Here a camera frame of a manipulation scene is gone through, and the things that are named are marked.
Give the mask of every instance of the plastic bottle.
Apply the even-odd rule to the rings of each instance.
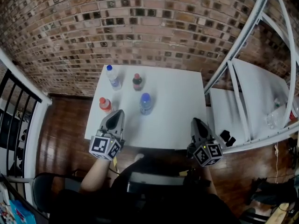
[[[115,91],[121,89],[120,79],[117,77],[117,71],[112,68],[112,65],[107,66],[107,77]]]
[[[140,112],[143,115],[149,115],[152,111],[151,97],[148,93],[143,93],[140,99]]]
[[[138,73],[134,75],[133,78],[133,88],[135,91],[141,91],[142,89],[142,78]]]
[[[268,114],[268,116],[266,117],[266,122],[270,127],[270,129],[280,128],[280,125],[283,122],[287,104],[281,106],[279,106],[279,104],[280,103],[276,101],[275,102],[276,109],[270,114]],[[295,111],[295,113],[293,113],[293,111],[291,110],[290,117],[289,117],[290,120],[295,120],[297,117],[299,117],[299,97],[294,97],[293,110]]]
[[[110,114],[111,112],[113,112],[113,107],[111,105],[111,101],[109,99],[105,99],[104,97],[100,98],[100,108],[106,114]]]

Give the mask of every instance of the wooden floor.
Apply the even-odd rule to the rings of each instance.
[[[44,121],[38,150],[36,173],[68,174],[78,168],[88,171],[95,158],[88,153],[89,141],[84,139],[92,101],[77,98],[53,98]],[[278,182],[293,177],[289,168],[291,159],[286,144],[278,145]],[[140,150],[126,147],[118,155],[120,171],[134,162]],[[212,177],[219,197],[239,216],[247,207],[245,199],[252,179],[276,176],[274,147],[267,146],[245,152],[227,154],[211,167]]]

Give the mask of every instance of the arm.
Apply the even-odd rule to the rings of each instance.
[[[197,170],[199,170],[202,179],[211,181],[210,187],[206,189],[207,193],[217,195],[217,191],[213,183],[213,179],[209,167],[198,168]]]
[[[105,159],[97,159],[83,179],[79,192],[88,193],[101,189],[106,179],[110,162]]]

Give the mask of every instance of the wire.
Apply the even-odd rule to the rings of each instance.
[[[280,206],[278,206],[278,208],[281,209]],[[282,210],[282,209],[281,209],[281,210]],[[285,211],[285,212],[287,212],[287,213],[291,213],[291,211],[287,211],[287,210],[282,210],[282,211]]]
[[[111,172],[113,172],[113,173],[119,175],[119,173],[118,173],[118,172],[115,172],[113,169],[109,168],[109,170],[110,170]]]
[[[276,177],[275,177],[275,183],[277,180],[277,175],[278,175],[278,142],[276,143],[276,145],[274,145],[275,148],[275,156],[276,156]]]

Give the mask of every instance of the person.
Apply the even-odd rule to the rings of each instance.
[[[50,213],[50,224],[191,221],[209,224],[240,223],[216,195],[209,168],[201,170],[201,178],[211,181],[209,187],[183,185],[178,191],[166,191],[161,198],[153,195],[143,202],[139,195],[127,192],[133,171],[178,176],[186,168],[145,156],[121,172],[110,188],[105,188],[109,166],[110,161],[98,159],[83,179],[79,193],[60,191]]]

